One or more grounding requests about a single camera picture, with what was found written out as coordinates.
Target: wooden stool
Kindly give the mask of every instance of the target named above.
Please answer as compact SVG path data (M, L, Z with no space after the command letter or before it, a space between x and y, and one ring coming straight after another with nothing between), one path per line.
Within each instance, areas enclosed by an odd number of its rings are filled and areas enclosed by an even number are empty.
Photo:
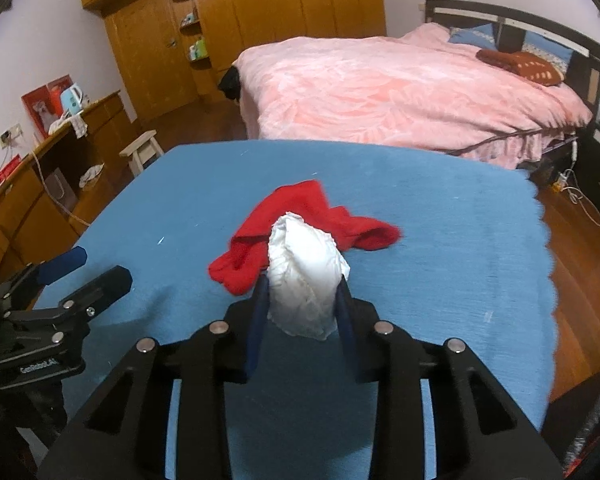
M156 130L145 132L120 152L120 156L131 157L129 160L129 168L131 169L131 173L134 174L134 177L144 171L144 165L150 158L153 156L160 157L164 155L164 151L160 147L160 144L158 144L158 141L154 138L156 133Z

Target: pink blanket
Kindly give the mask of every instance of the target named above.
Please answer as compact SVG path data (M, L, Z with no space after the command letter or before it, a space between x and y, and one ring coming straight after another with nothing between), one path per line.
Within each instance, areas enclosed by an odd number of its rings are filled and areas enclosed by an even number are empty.
M319 139L453 152L515 168L592 113L567 85L544 87L475 59L427 23L400 39L293 38L235 65L265 139ZM250 134L256 129L246 118ZM513 132L547 130L534 135Z

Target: blue table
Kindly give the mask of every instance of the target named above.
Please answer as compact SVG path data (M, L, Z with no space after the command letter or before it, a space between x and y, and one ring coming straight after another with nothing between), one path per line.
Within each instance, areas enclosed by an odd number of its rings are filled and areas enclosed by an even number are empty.
M386 250L345 253L353 295L416 338L467 341L539 426L554 377L556 295L548 230L526 174L418 150L282 140L174 148L85 232L87 264L48 287L38 306L115 264L130 269L134 285L91 323L87 369L64 382L69 415L137 339L178 341L222 317L235 298L206 266L261 199L311 178L332 205L404 234ZM267 327L251 382L226 387L235 479L366 478L376 388L354 384L341 354L337 333L317 342ZM428 403L426 426L432 478Z

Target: red garment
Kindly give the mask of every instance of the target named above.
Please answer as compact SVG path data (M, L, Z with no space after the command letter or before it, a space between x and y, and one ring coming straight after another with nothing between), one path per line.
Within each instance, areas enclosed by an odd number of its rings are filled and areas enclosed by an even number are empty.
M278 218L287 212L331 233L338 250L352 247L373 251L400 238L400 229L374 218L351 216L344 206L329 207L317 180L282 186L260 202L229 243L229 250L209 265L212 280L230 293L245 294L269 265L269 236Z

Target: electric kettle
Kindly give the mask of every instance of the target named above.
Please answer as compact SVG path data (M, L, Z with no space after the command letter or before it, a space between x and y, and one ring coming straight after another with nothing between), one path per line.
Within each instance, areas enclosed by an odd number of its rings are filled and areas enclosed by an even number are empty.
M62 94L60 94L60 102L62 103L62 111L69 112L71 115L77 115L82 111L82 100L84 92L78 85L69 86Z

